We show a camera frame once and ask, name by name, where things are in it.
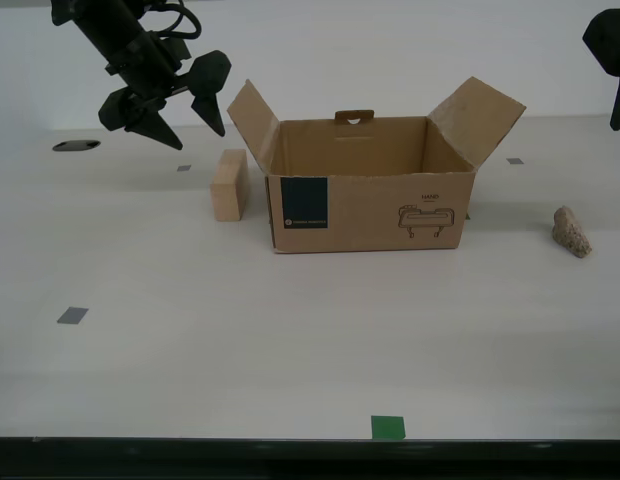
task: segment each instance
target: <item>small stone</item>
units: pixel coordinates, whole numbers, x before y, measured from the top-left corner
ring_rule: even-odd
[[[592,251],[592,246],[583,233],[581,225],[572,210],[566,206],[554,212],[552,238],[579,258],[585,257]]]

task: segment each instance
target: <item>black cable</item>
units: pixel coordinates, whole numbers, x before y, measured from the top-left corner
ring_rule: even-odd
[[[165,4],[165,5],[157,5],[156,7],[152,7],[152,10],[155,12],[177,12],[179,14],[183,14],[194,26],[194,32],[174,32],[174,31],[165,31],[157,32],[157,35],[161,38],[183,38],[184,40],[195,40],[201,36],[201,32],[203,31],[201,27],[201,22],[192,13],[183,5],[175,5],[175,4]]]
[[[179,4],[180,4],[183,8],[185,8],[185,7],[186,7],[186,6],[184,5],[184,3],[183,3],[183,0],[179,0]],[[176,21],[175,21],[172,25],[170,25],[168,28],[164,28],[163,30],[159,30],[158,32],[156,32],[156,33],[157,33],[157,35],[161,36],[161,35],[162,35],[162,34],[164,34],[164,33],[167,33],[167,32],[172,32],[175,28],[177,28],[179,25],[181,25],[181,22],[183,21],[183,17],[185,17],[185,15],[184,15],[183,13],[180,13],[180,14],[179,14],[179,18],[177,18],[177,20],[176,20]]]

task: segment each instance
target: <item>cardboard box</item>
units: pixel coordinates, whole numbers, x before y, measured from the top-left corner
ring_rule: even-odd
[[[277,252],[456,248],[477,170],[525,107],[470,78],[427,117],[279,122],[250,81],[228,113],[266,176]]]

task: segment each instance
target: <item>white table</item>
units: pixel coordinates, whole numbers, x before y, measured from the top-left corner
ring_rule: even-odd
[[[236,131],[179,134],[53,133],[0,161],[0,435],[366,439],[399,415],[414,439],[620,438],[606,118],[521,120],[450,251],[276,255],[256,167],[245,219],[213,219]],[[51,151],[85,137],[103,145]],[[562,204],[585,260],[550,237]]]

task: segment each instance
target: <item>gray tape marker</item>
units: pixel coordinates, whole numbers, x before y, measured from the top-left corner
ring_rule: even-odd
[[[86,313],[88,313],[87,308],[70,307],[63,315],[61,315],[61,318],[57,320],[57,323],[61,323],[63,325],[79,325],[79,322],[83,320]]]

